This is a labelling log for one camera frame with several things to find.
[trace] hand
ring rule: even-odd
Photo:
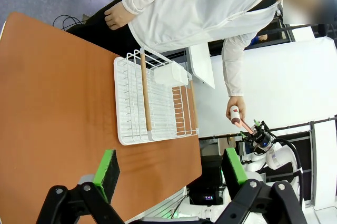
[[[236,105],[239,108],[240,118],[242,120],[246,117],[246,104],[242,96],[232,96],[227,104],[226,117],[231,120],[231,107]]]
[[[128,12],[122,2],[119,2],[112,6],[110,9],[104,12],[106,17],[104,18],[106,21],[106,24],[109,26],[111,30],[116,30],[127,23],[129,23],[131,20],[134,19],[136,15]]]

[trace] wooden handle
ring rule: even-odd
[[[145,106],[145,119],[146,119],[146,129],[152,131],[151,117],[150,117],[150,105],[148,103],[148,91],[147,91],[147,72],[146,72],[146,58],[145,54],[141,54],[141,67],[142,67],[142,82],[143,82],[143,96],[144,96],[144,106]]]
[[[194,97],[194,87],[193,87],[193,81],[192,80],[190,80],[190,85],[191,85],[192,98],[193,98],[195,128],[199,128],[198,113],[196,111],[196,103],[195,103],[195,97]]]

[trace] person's right hand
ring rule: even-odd
[[[231,107],[236,105],[239,108],[240,118],[244,120],[246,117],[246,104],[242,96],[232,96],[228,100],[226,117],[231,120]]]

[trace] wire rack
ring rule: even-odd
[[[191,74],[186,72],[188,86],[172,88],[154,81],[154,69],[169,63],[145,47],[115,59],[117,128],[123,145],[199,133],[196,112],[194,117],[190,113],[196,111]]]

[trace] person's left hand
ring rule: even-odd
[[[129,23],[131,20],[134,19],[136,15],[128,12],[122,2],[119,2],[112,6],[110,9],[104,12],[106,17],[104,18],[106,21],[106,24],[109,26],[111,30],[116,30],[127,23]]]

